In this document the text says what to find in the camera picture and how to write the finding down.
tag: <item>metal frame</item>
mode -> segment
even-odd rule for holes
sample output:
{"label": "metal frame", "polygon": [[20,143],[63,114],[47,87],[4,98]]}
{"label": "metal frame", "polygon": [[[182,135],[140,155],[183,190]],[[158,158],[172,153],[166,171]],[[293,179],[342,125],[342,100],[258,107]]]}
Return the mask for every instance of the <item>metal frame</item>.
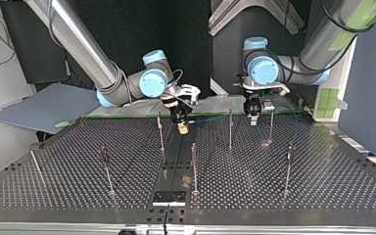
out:
{"label": "metal frame", "polygon": [[[223,0],[210,17],[210,34],[212,36],[218,34],[231,20],[249,7],[263,7],[270,12],[277,21],[284,24],[287,4],[287,0]],[[285,25],[286,28],[292,34],[296,34],[304,24],[304,21],[298,15],[295,8],[290,4],[288,21],[287,25]]]}

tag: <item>vertical metal post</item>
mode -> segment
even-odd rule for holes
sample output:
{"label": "vertical metal post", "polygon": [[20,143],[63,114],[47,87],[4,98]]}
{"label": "vertical metal post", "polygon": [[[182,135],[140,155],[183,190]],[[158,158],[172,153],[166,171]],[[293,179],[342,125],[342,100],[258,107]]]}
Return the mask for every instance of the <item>vertical metal post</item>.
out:
{"label": "vertical metal post", "polygon": [[230,150],[232,149],[233,147],[233,111],[230,110]]}
{"label": "vertical metal post", "polygon": [[272,140],[272,133],[273,133],[273,121],[274,121],[274,110],[271,111],[271,114],[270,114],[270,131],[268,133],[268,144],[271,144],[271,142],[273,142]]}
{"label": "vertical metal post", "polygon": [[197,185],[197,145],[194,143],[191,147],[191,158],[192,158],[192,166],[194,168],[194,195],[200,194],[198,191],[198,185]]}
{"label": "vertical metal post", "polygon": [[113,183],[112,183],[112,177],[109,172],[109,156],[108,156],[108,151],[106,145],[102,145],[101,150],[100,150],[100,162],[102,163],[102,167],[106,171],[106,176],[108,177],[109,181],[109,187],[110,187],[110,192],[109,194],[114,195],[115,189],[113,188]]}
{"label": "vertical metal post", "polygon": [[286,200],[286,197],[289,194],[289,190],[288,190],[289,178],[290,178],[290,173],[291,173],[292,161],[293,161],[293,158],[295,157],[295,146],[294,146],[293,141],[289,142],[288,153],[286,157],[288,159],[288,171],[286,173],[284,200]]}
{"label": "vertical metal post", "polygon": [[162,133],[162,124],[161,124],[161,112],[158,113],[158,129],[160,130],[160,136],[161,136],[161,151],[165,151],[164,147],[164,135]]}
{"label": "vertical metal post", "polygon": [[33,162],[34,162],[34,164],[35,164],[36,169],[38,169],[38,171],[41,172],[41,167],[40,167],[39,164],[38,164],[38,160],[36,159],[35,154],[33,153],[32,150],[29,151],[29,152],[30,152],[31,155],[32,155],[32,159],[33,159]]}

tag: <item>dark background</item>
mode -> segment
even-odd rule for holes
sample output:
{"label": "dark background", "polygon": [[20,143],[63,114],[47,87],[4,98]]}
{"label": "dark background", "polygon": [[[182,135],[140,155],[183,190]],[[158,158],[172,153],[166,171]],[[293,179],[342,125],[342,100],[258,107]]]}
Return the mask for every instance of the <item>dark background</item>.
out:
{"label": "dark background", "polygon": [[[127,73],[144,69],[142,57],[162,49],[182,82],[198,86],[201,98],[210,94],[210,1],[75,0],[84,24],[109,58]],[[49,37],[44,23],[26,3],[1,2],[28,83],[38,90],[64,81],[90,88],[91,80],[69,58],[76,73],[66,77],[65,55]]]}
{"label": "dark background", "polygon": [[[182,82],[202,90],[201,98],[210,94],[210,77],[230,94],[241,94],[232,83],[241,71],[242,46],[248,37],[267,37],[270,49],[280,55],[298,55],[306,40],[304,34],[291,35],[258,7],[246,9],[210,37],[208,19],[221,0],[70,1],[108,57],[127,74],[144,69],[142,57],[146,53],[163,49],[172,68],[184,70]],[[307,23],[311,0],[290,2]],[[26,3],[3,1],[1,7],[28,83],[34,83],[37,90],[52,82],[93,88],[69,55],[73,73],[66,76],[64,50],[52,42],[48,29]],[[310,93],[315,88],[301,89],[314,98]],[[292,93],[291,98],[296,99],[296,92]]]}

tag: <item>green tape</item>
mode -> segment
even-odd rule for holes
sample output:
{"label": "green tape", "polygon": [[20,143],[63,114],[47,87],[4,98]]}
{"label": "green tape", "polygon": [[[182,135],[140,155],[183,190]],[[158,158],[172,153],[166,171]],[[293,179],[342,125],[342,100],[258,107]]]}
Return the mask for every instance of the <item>green tape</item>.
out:
{"label": "green tape", "polygon": [[64,128],[64,127],[71,126],[74,124],[75,124],[75,121],[61,121],[55,124],[54,126],[57,128]]}
{"label": "green tape", "polygon": [[333,118],[338,108],[340,89],[322,88],[315,111],[316,118]]}
{"label": "green tape", "polygon": [[[362,0],[347,23],[348,27],[363,29],[368,28],[376,20],[376,0]],[[344,50],[348,47],[355,33],[343,31],[329,48],[330,52]]]}

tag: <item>gray sheet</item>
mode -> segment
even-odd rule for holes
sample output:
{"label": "gray sheet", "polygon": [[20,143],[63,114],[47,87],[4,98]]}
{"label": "gray sheet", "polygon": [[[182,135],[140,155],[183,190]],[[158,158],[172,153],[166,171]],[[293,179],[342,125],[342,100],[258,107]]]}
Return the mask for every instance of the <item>gray sheet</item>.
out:
{"label": "gray sheet", "polygon": [[52,84],[28,99],[0,112],[0,121],[55,134],[55,124],[86,116],[99,107],[96,92]]}

